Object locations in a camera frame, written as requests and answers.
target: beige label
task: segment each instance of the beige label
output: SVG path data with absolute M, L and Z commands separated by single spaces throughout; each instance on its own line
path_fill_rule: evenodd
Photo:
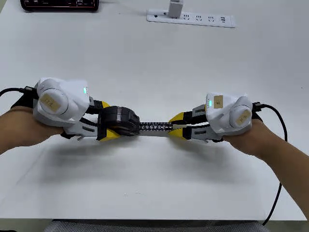
M 250 117 L 250 111 L 249 110 L 245 110 L 240 116 L 239 116 L 239 118 L 237 118 L 237 120 L 236 120 L 236 123 L 240 126 L 240 125 L 242 125 L 245 121 L 246 121 L 246 119 L 248 118 L 248 117 Z
M 56 112 L 60 108 L 60 104 L 56 102 L 51 96 L 49 96 L 47 93 L 43 95 L 43 97 L 40 98 L 40 101 L 46 105 L 50 110 L 53 112 Z
M 213 108 L 222 109 L 223 108 L 223 95 L 218 95 L 213 97 Z

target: white plug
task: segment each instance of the white plug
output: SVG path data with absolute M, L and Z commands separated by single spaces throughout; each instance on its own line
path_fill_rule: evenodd
M 170 18 L 180 18 L 183 10 L 183 0 L 170 0 L 168 16 Z

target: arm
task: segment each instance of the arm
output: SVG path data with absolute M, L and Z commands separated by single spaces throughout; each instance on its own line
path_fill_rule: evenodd
M 18 146 L 39 144 L 50 136 L 61 134 L 62 128 L 49 127 L 32 116 L 32 109 L 16 106 L 0 116 L 0 154 Z
M 260 120 L 252 123 L 247 133 L 224 140 L 267 163 L 309 219 L 309 156 L 272 133 Z

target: power socket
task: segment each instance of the power socket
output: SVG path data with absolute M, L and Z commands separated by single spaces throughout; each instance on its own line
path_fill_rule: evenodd
M 165 10 L 148 10 L 147 21 L 160 23 L 178 23 L 200 26 L 235 28 L 235 20 L 233 16 L 220 14 L 197 14 L 190 12 L 182 12 L 179 18 L 168 17 L 168 11 Z

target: white table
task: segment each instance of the white table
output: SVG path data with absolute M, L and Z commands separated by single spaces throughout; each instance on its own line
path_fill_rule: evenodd
M 1 89 L 41 77 L 86 79 L 97 100 L 166 121 L 207 92 L 248 93 L 282 113 L 292 144 L 309 153 L 307 1 L 186 1 L 184 10 L 234 15 L 236 29 L 146 21 L 168 0 L 111 0 L 95 13 L 0 14 Z M 1 112 L 18 98 L 0 99 Z M 275 114 L 260 114 L 282 134 Z M 1 218 L 265 219 L 278 180 L 227 143 L 55 136 L 0 157 Z M 275 220 L 304 220 L 282 191 Z

